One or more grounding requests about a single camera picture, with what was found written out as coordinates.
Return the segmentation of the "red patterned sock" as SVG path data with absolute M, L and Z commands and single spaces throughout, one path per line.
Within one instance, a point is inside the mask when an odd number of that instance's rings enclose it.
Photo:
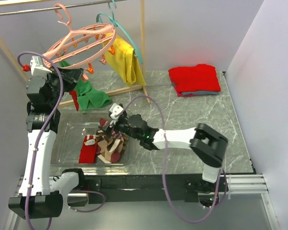
M 72 97 L 73 103 L 75 105 L 76 111 L 79 111 L 79 103 L 76 90 L 72 90 L 69 92 L 69 95 Z
M 92 164 L 95 162 L 97 151 L 96 137 L 87 135 L 84 137 L 83 145 L 80 151 L 79 163 Z

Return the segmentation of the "brown striped sock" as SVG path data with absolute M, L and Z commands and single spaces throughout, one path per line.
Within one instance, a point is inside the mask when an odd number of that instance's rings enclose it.
M 123 140 L 123 144 L 122 144 L 122 148 L 121 148 L 121 151 L 120 151 L 120 155 L 122 155 L 126 151 L 126 147 L 127 147 L 129 139 L 126 136 L 123 136 L 122 140 Z
M 112 127 L 110 127 L 110 122 L 105 118 L 100 118 L 99 129 L 96 131 L 96 137 L 102 138 L 107 142 L 122 140 L 122 134 L 120 132 L 116 133 Z

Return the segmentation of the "pink round clip hanger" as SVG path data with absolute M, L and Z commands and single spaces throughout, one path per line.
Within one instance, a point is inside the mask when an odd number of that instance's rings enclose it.
M 63 16 L 59 9 L 65 12 L 68 19 L 67 22 L 58 21 L 58 23 L 65 25 L 69 32 L 43 54 L 47 58 L 44 60 L 47 68 L 88 52 L 97 46 L 101 47 L 99 51 L 92 53 L 88 58 L 64 67 L 64 69 L 83 68 L 108 52 L 117 37 L 117 32 L 113 25 L 98 23 L 80 29 L 72 29 L 72 18 L 67 8 L 61 3 L 56 3 L 54 6 L 56 8 L 55 13 L 60 19 L 63 19 Z

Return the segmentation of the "beige purple striped sock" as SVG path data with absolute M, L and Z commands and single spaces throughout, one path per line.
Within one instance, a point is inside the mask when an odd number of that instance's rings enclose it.
M 120 158 L 122 143 L 123 141 L 118 139 L 110 142 L 103 140 L 98 142 L 98 146 L 100 147 L 100 153 L 103 154 L 107 161 L 116 162 Z

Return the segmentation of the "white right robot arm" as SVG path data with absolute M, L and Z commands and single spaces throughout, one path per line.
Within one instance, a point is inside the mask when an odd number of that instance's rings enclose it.
M 218 185 L 218 177 L 226 153 L 228 139 L 205 123 L 182 130 L 153 128 L 141 115 L 120 115 L 103 127 L 107 134 L 122 133 L 139 141 L 146 150 L 165 148 L 192 150 L 204 163 L 201 186 L 212 191 Z

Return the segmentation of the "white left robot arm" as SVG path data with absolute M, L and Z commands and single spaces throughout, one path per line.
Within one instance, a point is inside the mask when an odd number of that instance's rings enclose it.
M 75 88 L 83 71 L 83 68 L 51 68 L 48 73 L 34 71 L 26 83 L 28 155 L 18 195 L 8 202 L 9 209 L 23 219 L 59 217 L 69 192 L 79 193 L 86 188 L 80 168 L 64 170 L 54 184 L 50 184 L 49 179 L 60 122 L 58 104 L 65 92 Z

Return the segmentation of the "teal clothes hanger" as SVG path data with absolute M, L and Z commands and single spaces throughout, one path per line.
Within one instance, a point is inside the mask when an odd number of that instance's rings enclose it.
M 134 53 L 134 56 L 137 57 L 139 59 L 139 62 L 140 64 L 143 64 L 144 63 L 144 59 L 143 59 L 143 56 L 142 56 L 142 53 L 140 52 L 138 46 L 136 45 L 136 43 L 134 42 L 134 40 L 131 38 L 131 36 L 128 34 L 128 32 L 123 28 L 123 26 L 115 19 L 115 15 L 114 15 L 114 11 L 111 7 L 111 3 L 113 4 L 114 8 L 116 9 L 117 8 L 117 5 L 116 5 L 116 1 L 115 0 L 110 0 L 107 4 L 108 4 L 108 9 L 110 10 L 111 12 L 111 15 L 107 14 L 107 13 L 104 13 L 104 12 L 101 12 L 101 13 L 98 13 L 97 16 L 96 16 L 96 22 L 97 23 L 103 23 L 103 20 L 101 18 L 102 15 L 108 17 L 110 23 L 114 26 L 114 27 L 118 27 L 120 28 L 123 33 L 126 35 L 126 37 L 128 38 L 128 40 L 131 42 L 131 45 L 132 47 L 134 48 L 135 50 L 135 53 Z

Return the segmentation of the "green cloth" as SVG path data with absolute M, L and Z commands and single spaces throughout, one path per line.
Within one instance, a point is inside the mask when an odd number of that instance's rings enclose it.
M 77 92 L 80 110 L 102 108 L 112 103 L 112 99 L 105 92 L 94 89 L 91 82 L 83 80 L 82 77 L 74 90 Z

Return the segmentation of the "clear plastic bin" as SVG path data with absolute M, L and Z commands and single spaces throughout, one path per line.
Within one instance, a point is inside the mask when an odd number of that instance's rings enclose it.
M 110 120 L 106 110 L 62 110 L 51 165 L 111 167 L 127 164 L 130 158 L 127 138 L 112 154 L 104 152 L 109 141 L 97 135 L 103 120 Z

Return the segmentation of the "yellow cloth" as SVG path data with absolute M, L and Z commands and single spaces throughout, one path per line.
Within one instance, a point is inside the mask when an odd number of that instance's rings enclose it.
M 106 63 L 118 73 L 125 85 L 128 87 L 135 84 L 146 86 L 139 60 L 134 53 L 134 48 L 129 43 L 120 36 L 116 36 L 115 41 L 104 53 L 104 56 Z

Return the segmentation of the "black base beam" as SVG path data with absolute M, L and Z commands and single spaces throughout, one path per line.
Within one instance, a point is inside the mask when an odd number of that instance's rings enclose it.
M 198 202 L 199 195 L 212 196 L 228 190 L 224 176 L 219 185 L 202 180 L 202 175 L 167 174 L 166 185 L 172 201 Z M 86 175 L 84 186 L 72 189 L 71 193 L 102 193 L 106 202 L 166 201 L 162 175 Z

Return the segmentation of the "grey folded shirt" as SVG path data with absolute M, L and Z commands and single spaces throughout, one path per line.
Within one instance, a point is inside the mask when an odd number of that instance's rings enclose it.
M 171 83 L 171 85 L 174 87 L 177 96 L 179 97 L 193 97 L 193 96 L 205 96 L 205 95 L 219 95 L 219 92 L 214 91 L 195 91 L 195 92 L 178 92 L 176 89 L 175 83 Z

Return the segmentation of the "red folded shirt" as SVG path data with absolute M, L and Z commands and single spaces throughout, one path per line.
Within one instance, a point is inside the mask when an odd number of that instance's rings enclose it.
M 193 67 L 174 67 L 168 70 L 171 83 L 178 92 L 214 91 L 221 92 L 216 68 L 207 64 Z

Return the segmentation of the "wooden clothes rack frame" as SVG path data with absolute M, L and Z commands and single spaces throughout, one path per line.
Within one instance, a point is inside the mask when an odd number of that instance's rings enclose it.
M 25 5 L 31 3 L 40 3 L 39 0 L 0 0 L 0 7 L 7 7 L 7 6 L 14 6 L 14 5 Z M 90 5 L 98 5 L 98 4 L 105 4 L 111 3 L 110 0 L 99 0 L 99 1 L 92 1 L 87 3 L 76 3 L 73 5 L 68 5 L 66 8 L 76 8 L 76 7 L 83 7 L 83 6 L 90 6 Z M 5 12 L 0 13 L 0 16 L 10 16 L 10 15 L 17 15 L 17 14 L 25 14 L 25 13 L 33 13 L 33 12 L 45 12 L 55 10 L 55 7 L 52 8 L 43 8 L 43 9 L 30 9 L 30 10 L 21 10 L 21 11 L 14 11 L 14 12 Z M 142 72 L 145 72 L 145 14 L 144 14 L 144 1 L 140 1 L 140 15 L 141 15 L 141 49 L 139 50 L 134 42 L 132 42 L 134 49 L 136 50 L 136 54 L 138 54 L 138 59 L 140 64 L 142 64 Z M 28 80 L 27 75 L 24 73 L 20 65 L 18 64 L 16 58 L 11 53 L 5 42 L 0 37 L 0 49 L 3 52 L 4 56 L 8 59 L 9 63 L 12 64 L 14 69 L 19 73 L 19 75 L 26 81 Z M 145 86 L 134 85 L 132 87 L 124 87 L 116 90 L 112 90 L 107 92 L 108 96 L 115 96 L 120 95 L 123 93 L 134 92 L 137 90 L 143 90 L 144 94 L 147 96 L 147 89 Z

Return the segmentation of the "aluminium rail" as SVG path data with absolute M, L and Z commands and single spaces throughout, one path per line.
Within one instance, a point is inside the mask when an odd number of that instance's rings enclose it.
M 230 194 L 268 194 L 269 190 L 262 174 L 227 175 Z

